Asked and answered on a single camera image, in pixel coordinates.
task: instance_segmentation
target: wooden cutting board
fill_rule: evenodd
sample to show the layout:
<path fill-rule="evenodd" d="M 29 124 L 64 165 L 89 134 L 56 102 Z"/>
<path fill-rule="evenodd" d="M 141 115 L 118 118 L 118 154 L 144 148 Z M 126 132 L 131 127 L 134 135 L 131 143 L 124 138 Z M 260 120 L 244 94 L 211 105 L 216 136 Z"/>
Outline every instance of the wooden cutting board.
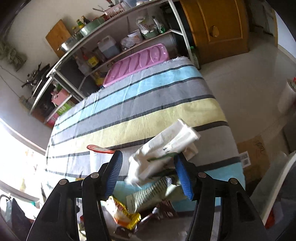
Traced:
<path fill-rule="evenodd" d="M 57 50 L 63 42 L 65 42 L 68 38 L 71 37 L 71 34 L 66 29 L 63 21 L 60 19 L 56 25 L 49 31 L 46 35 L 46 40 L 49 45 L 52 47 L 53 51 L 56 55 L 61 58 L 65 53 L 62 50 Z"/>

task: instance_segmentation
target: door knob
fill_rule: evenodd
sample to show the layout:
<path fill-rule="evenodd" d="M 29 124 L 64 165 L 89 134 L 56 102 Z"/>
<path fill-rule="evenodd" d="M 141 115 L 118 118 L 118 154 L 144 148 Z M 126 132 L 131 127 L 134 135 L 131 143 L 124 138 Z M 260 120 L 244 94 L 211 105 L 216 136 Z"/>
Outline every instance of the door knob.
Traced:
<path fill-rule="evenodd" d="M 218 28 L 217 28 L 216 26 L 214 26 L 214 25 L 210 27 L 209 33 L 210 33 L 210 35 L 211 35 L 212 37 L 214 37 L 214 38 L 216 38 L 216 37 L 219 36 L 219 30 L 218 30 Z"/>

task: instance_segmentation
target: crumpled white packaging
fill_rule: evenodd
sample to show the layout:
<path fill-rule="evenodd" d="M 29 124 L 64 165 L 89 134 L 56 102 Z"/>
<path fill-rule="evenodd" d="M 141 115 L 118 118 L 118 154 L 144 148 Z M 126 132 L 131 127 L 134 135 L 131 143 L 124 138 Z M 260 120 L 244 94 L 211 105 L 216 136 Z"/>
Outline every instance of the crumpled white packaging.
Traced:
<path fill-rule="evenodd" d="M 178 119 L 130 156 L 125 182 L 130 185 L 143 185 L 149 177 L 162 171 L 177 153 L 183 152 L 186 159 L 190 160 L 198 153 L 193 142 L 199 138 L 197 131 Z"/>

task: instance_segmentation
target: metal screw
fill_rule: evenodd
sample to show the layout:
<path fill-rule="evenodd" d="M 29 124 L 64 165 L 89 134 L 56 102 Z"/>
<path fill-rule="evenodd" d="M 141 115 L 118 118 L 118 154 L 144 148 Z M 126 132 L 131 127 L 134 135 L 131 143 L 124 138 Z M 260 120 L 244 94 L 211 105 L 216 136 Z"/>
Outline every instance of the metal screw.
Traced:
<path fill-rule="evenodd" d="M 205 178 L 207 176 L 207 174 L 205 172 L 199 172 L 198 176 L 201 178 Z"/>
<path fill-rule="evenodd" d="M 97 172 L 94 172 L 91 174 L 91 178 L 98 178 L 99 174 Z"/>
<path fill-rule="evenodd" d="M 67 179 L 62 179 L 59 181 L 60 185 L 65 185 L 67 183 Z"/>
<path fill-rule="evenodd" d="M 238 184 L 238 181 L 237 181 L 236 178 L 231 178 L 231 179 L 230 179 L 230 182 L 231 182 L 232 184 Z"/>

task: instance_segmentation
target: barcode label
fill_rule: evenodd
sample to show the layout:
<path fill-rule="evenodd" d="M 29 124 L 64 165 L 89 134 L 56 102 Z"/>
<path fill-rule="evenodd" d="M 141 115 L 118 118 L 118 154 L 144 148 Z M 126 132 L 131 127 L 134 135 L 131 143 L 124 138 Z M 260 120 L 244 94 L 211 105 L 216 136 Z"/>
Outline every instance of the barcode label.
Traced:
<path fill-rule="evenodd" d="M 247 151 L 240 153 L 239 159 L 242 163 L 242 167 L 245 168 L 249 165 L 251 165 L 250 157 Z"/>

